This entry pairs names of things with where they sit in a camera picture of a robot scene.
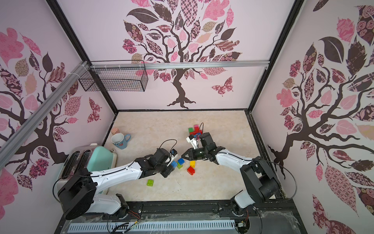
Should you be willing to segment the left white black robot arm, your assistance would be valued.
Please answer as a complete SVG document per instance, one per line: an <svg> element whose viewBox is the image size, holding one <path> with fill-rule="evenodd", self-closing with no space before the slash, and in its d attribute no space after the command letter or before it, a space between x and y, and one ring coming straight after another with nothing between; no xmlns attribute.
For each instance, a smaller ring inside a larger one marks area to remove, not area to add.
<svg viewBox="0 0 374 234"><path fill-rule="evenodd" d="M122 195L109 196L100 192L118 184L160 173L167 178L174 170L172 162L178 156L175 149L158 148L153 155L135 159L132 163L104 171L78 170L59 189L57 195L66 220L85 213L112 215L126 209Z"/></svg>

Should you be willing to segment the mint chrome toaster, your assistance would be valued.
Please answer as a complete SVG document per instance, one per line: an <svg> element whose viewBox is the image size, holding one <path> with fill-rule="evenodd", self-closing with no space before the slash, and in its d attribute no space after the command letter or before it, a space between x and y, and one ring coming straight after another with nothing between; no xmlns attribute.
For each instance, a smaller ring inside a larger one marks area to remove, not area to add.
<svg viewBox="0 0 374 234"><path fill-rule="evenodd" d="M89 172L109 170L116 166L116 162L115 150L108 150L96 143L74 148L57 177L54 192L58 192L80 169L86 168Z"/></svg>

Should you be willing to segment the aluminium frame rail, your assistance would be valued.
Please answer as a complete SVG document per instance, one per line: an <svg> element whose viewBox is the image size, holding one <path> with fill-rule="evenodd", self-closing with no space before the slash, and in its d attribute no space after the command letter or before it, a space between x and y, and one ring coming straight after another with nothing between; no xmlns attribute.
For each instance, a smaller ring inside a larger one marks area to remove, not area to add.
<svg viewBox="0 0 374 234"><path fill-rule="evenodd" d="M33 114L21 125L12 137L1 147L1 168L4 168L8 161L16 154L17 150L37 129L43 119L52 111L53 107L71 86L89 69L89 64L82 61L75 69L68 74L67 78L51 93L51 95L33 112Z"/></svg>
<svg viewBox="0 0 374 234"><path fill-rule="evenodd" d="M268 60L239 60L239 61L211 61L211 62L171 62L171 63L118 63L118 64L93 64L91 69L109 69L109 68L140 68L145 70L152 69L185 69L185 68L216 68L216 67L268 67Z"/></svg>

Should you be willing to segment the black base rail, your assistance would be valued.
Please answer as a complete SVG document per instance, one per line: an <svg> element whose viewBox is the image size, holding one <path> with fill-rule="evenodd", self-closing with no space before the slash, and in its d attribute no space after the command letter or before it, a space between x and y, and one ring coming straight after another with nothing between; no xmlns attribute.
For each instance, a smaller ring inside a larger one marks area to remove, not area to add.
<svg viewBox="0 0 374 234"><path fill-rule="evenodd" d="M260 212L292 211L297 213L297 208L293 201L280 201L278 199L265 203L256 203L247 208L238 208L230 200L191 200L191 201L129 201L124 207L114 214L106 211L88 211L83 216L103 215L104 219L145 219L151 215L193 215L193 214L215 214L219 217L247 217L256 216Z"/></svg>

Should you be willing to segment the red long brick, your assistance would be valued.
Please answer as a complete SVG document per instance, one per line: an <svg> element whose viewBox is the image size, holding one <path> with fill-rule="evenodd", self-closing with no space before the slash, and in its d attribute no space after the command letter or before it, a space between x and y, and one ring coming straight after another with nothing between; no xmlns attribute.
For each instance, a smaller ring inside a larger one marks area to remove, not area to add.
<svg viewBox="0 0 374 234"><path fill-rule="evenodd" d="M202 131L194 131L194 132L190 132L190 135L197 135L197 136L199 136L199 135L201 135L202 134Z"/></svg>

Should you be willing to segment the lime square brick front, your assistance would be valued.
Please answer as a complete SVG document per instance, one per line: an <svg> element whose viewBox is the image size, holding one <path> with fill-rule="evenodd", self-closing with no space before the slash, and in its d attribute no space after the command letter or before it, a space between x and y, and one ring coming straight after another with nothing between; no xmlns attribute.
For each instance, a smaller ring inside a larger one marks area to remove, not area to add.
<svg viewBox="0 0 374 234"><path fill-rule="evenodd" d="M147 186L153 187L153 185L154 185L154 180L153 179L148 179Z"/></svg>

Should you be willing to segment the small pink cup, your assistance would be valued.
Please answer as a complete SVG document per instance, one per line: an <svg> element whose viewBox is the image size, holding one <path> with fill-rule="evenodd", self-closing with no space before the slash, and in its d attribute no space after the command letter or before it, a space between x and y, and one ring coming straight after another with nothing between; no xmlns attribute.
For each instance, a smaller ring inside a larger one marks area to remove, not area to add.
<svg viewBox="0 0 374 234"><path fill-rule="evenodd" d="M118 128L112 128L112 129L111 129L111 134L112 134L112 135L115 135L115 134L118 134L118 133L120 133L120 131L119 131Z"/></svg>

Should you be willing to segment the aluminium frame rail back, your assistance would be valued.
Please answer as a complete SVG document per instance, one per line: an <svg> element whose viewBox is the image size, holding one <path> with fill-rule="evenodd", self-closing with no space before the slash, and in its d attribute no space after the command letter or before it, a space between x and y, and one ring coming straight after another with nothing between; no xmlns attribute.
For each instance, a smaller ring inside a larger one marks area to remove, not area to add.
<svg viewBox="0 0 374 234"><path fill-rule="evenodd" d="M152 69L185 69L185 68L216 68L216 67L268 67L268 60L239 60L239 61L211 61L211 62L171 62L171 63L118 63L118 64L93 64L91 69L109 69L109 68L140 68L145 70Z"/></svg>

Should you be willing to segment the blue floral mug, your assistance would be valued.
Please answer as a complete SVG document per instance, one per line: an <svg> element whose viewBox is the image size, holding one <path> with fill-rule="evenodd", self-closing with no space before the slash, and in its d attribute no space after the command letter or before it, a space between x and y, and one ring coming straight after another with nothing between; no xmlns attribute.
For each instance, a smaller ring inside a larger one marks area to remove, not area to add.
<svg viewBox="0 0 374 234"><path fill-rule="evenodd" d="M111 137L111 142L118 149L123 150L123 149L127 148L128 142L130 141L130 139L131 139L130 134L124 135L122 133L117 133L117 134L114 134Z"/></svg>

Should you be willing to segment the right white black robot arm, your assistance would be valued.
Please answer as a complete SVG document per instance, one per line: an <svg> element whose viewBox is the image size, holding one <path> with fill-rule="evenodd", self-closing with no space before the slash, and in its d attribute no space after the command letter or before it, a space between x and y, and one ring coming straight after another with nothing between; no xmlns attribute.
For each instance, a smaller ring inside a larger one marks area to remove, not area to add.
<svg viewBox="0 0 374 234"><path fill-rule="evenodd" d="M233 212L239 214L248 206L264 203L281 189L280 181L269 162L261 157L246 158L225 147L217 146L209 132L200 137L186 138L192 145L182 158L188 161L208 160L226 166L241 174L246 189L237 193L231 200Z"/></svg>

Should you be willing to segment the aluminium frame rail left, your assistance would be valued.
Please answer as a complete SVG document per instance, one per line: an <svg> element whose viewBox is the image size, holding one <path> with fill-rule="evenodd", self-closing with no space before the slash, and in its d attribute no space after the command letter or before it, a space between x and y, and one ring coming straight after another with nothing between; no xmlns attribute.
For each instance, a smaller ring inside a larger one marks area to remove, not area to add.
<svg viewBox="0 0 374 234"><path fill-rule="evenodd" d="M68 74L67 78L51 93L51 95L33 112L33 114L21 125L12 137L1 147L1 168L4 168L8 161L16 154L17 150L37 129L43 119L52 111L53 107L71 86L89 69L89 64L82 61L75 69Z"/></svg>

